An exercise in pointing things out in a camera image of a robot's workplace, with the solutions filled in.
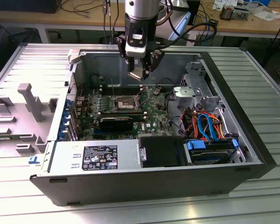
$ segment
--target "computer tower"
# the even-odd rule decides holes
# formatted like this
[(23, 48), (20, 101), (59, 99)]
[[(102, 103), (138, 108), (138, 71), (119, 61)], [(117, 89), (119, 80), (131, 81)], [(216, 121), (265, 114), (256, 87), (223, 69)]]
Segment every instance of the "computer tower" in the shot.
[(55, 13), (62, 0), (0, 0), (0, 11)]

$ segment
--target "chip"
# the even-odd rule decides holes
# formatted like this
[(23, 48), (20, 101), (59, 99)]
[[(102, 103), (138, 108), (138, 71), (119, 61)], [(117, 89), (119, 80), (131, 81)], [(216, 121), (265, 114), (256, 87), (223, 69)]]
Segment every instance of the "chip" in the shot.
[(133, 97), (118, 97), (117, 106), (119, 109), (135, 109)]

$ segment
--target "warning label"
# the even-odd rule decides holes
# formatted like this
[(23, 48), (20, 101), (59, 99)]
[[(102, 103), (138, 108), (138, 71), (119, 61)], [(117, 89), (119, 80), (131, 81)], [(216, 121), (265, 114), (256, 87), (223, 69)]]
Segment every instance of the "warning label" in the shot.
[(84, 147), (82, 169), (117, 169), (117, 146), (86, 146)]

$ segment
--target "wooden desk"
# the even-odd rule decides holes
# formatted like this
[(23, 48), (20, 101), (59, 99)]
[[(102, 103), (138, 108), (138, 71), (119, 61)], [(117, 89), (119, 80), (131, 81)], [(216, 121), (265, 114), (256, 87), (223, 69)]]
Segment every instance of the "wooden desk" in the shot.
[[(75, 5), (88, 3), (91, 0), (75, 0)], [(207, 14), (211, 18), (218, 20), (217, 35), (224, 36), (246, 36), (246, 37), (264, 37), (273, 38), (280, 27), (280, 20), (265, 21), (254, 15), (249, 15), (247, 21), (231, 20), (224, 21), (219, 17), (219, 11), (212, 9), (214, 0), (205, 0), (203, 5)], [(92, 4), (82, 6), (79, 9), (87, 9), (98, 6), (102, 3), (101, 0), (95, 0)], [(280, 7), (280, 3), (271, 2), (271, 7)], [(68, 10), (73, 10), (72, 3), (68, 2), (64, 6)], [(115, 3), (111, 3), (112, 9), (112, 24), (117, 14)], [(124, 3), (119, 4), (119, 18), (116, 23), (116, 31), (124, 31)], [(66, 12), (58, 9), (55, 14), (42, 13), (27, 13), (27, 12), (0, 12), (0, 22), (6, 27), (25, 27), (38, 29), (42, 42), (48, 43), (49, 38), (46, 29), (75, 29), (75, 30), (103, 30), (103, 14), (102, 7), (97, 7), (89, 11), (89, 18), (78, 15), (76, 13)], [(106, 17), (106, 30), (109, 29), (109, 16)], [(204, 30), (204, 27), (199, 27), (191, 34), (197, 35)]]
[[(75, 5), (89, 3), (91, 0), (74, 0)], [(81, 6), (78, 9), (84, 10), (102, 4), (102, 0), (95, 0), (92, 4)], [(73, 11), (71, 1), (63, 6)], [(125, 30), (125, 4), (119, 4), (119, 18), (116, 22), (115, 31)], [(111, 3), (112, 25), (117, 15), (116, 3)], [(74, 29), (74, 30), (103, 30), (102, 7), (89, 11), (89, 18), (85, 16), (66, 12), (61, 8), (55, 14), (29, 13), (29, 12), (7, 12), (0, 11), (0, 23), (5, 27), (36, 28), (39, 31), (43, 43), (49, 43), (49, 36), (46, 29)], [(106, 16), (106, 30), (109, 30), (109, 15)]]
[[(218, 33), (217, 35), (223, 36), (243, 36), (243, 37), (275, 37), (279, 27), (280, 20), (265, 21), (254, 15), (249, 15), (247, 21), (242, 20), (230, 20), (225, 21), (220, 19), (220, 11), (212, 9), (214, 0), (203, 0), (203, 6), (205, 12), (210, 18), (218, 20)], [(280, 2), (271, 1), (269, 7), (280, 7)]]

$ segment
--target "aluminum extrusion table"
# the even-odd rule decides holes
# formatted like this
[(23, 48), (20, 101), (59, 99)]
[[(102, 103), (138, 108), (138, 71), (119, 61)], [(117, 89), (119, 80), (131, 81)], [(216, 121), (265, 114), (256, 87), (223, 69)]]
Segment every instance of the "aluminum extrusion table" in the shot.
[[(101, 46), (18, 47), (0, 73), (0, 95), (16, 94), (24, 78), (32, 85), (42, 82), (46, 86), (46, 91), (35, 90), (40, 98), (57, 98), (70, 69), (68, 53), (89, 47)], [(275, 169), (261, 179), (244, 182), (228, 195), (58, 207), (29, 181), (41, 165), (29, 165), (29, 157), (1, 158), (0, 223), (280, 223), (280, 88), (248, 52), (217, 47), (192, 47), (191, 51), (210, 54), (278, 163)]]

